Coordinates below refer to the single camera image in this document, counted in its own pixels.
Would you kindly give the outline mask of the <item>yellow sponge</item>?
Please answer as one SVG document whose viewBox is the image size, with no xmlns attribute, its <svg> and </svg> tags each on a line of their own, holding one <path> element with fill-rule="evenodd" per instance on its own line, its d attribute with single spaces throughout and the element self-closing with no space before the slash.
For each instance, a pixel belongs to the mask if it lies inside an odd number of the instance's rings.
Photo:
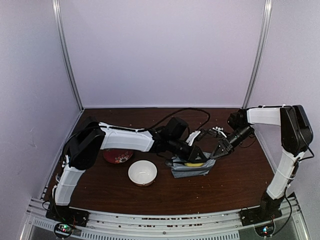
<svg viewBox="0 0 320 240">
<path fill-rule="evenodd" d="M 198 167 L 202 167 L 204 165 L 204 163 L 191 163 L 191 162 L 186 162 L 184 164 L 186 167 L 192 167 L 192 168 L 198 168 Z"/>
</svg>

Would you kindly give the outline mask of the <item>grey zip pouch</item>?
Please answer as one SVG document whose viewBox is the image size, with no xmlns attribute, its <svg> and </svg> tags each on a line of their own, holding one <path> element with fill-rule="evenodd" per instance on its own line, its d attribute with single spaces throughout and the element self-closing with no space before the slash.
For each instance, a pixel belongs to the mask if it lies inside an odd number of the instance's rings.
<svg viewBox="0 0 320 240">
<path fill-rule="evenodd" d="M 207 175 L 215 165 L 216 159 L 209 159 L 207 162 L 204 162 L 204 165 L 201 167 L 187 167 L 185 166 L 187 162 L 178 156 L 167 158 L 164 163 L 170 168 L 173 177 L 180 179 Z"/>
</svg>

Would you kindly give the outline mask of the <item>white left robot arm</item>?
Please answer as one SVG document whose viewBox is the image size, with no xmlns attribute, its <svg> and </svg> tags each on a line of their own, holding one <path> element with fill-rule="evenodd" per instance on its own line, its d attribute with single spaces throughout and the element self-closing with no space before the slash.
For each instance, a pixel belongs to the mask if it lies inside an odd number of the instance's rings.
<svg viewBox="0 0 320 240">
<path fill-rule="evenodd" d="M 129 128 L 98 122 L 87 118 L 81 128 L 65 143 L 62 150 L 61 172 L 51 192 L 52 213 L 61 222 L 72 218 L 71 196 L 82 175 L 95 165 L 100 152 L 109 149 L 131 150 L 159 154 L 170 152 L 183 162 L 200 164 L 208 157 L 194 144 L 199 130 L 186 140 L 183 133 L 189 125 L 179 117 L 172 117 L 163 126 L 159 123 L 147 128 Z"/>
</svg>

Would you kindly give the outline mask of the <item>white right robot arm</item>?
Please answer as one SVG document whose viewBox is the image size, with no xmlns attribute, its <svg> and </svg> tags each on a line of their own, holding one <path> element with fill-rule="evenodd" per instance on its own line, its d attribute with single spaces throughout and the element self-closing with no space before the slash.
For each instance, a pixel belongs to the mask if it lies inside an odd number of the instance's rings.
<svg viewBox="0 0 320 240">
<path fill-rule="evenodd" d="M 268 220 L 285 198 L 286 190 L 294 180 L 299 163 L 306 159 L 306 151 L 313 141 L 313 131 L 302 105 L 259 106 L 240 109 L 230 114 L 228 124 L 233 132 L 222 137 L 211 153 L 211 159 L 229 155 L 247 137 L 254 133 L 253 125 L 280 127 L 282 153 L 276 173 L 262 195 L 256 210 L 259 220 Z"/>
</svg>

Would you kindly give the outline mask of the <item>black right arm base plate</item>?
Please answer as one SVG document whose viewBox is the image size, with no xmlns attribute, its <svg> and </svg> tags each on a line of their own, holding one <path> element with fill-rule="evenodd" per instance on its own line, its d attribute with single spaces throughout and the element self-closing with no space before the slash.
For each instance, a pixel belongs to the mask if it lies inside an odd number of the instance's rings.
<svg viewBox="0 0 320 240">
<path fill-rule="evenodd" d="M 263 213 L 259 206 L 253 208 L 244 208 L 239 211 L 239 216 L 242 226 L 255 225 L 272 219 L 280 218 L 282 212 L 279 209 L 276 209 L 273 212 Z"/>
</svg>

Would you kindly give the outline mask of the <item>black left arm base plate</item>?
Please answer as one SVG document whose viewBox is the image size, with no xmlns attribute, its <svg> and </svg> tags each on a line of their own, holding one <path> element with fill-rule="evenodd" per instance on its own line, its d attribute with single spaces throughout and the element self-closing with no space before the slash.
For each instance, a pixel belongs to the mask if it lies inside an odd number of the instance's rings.
<svg viewBox="0 0 320 240">
<path fill-rule="evenodd" d="M 45 217 L 77 227 L 86 227 L 90 213 L 69 206 L 49 206 Z"/>
</svg>

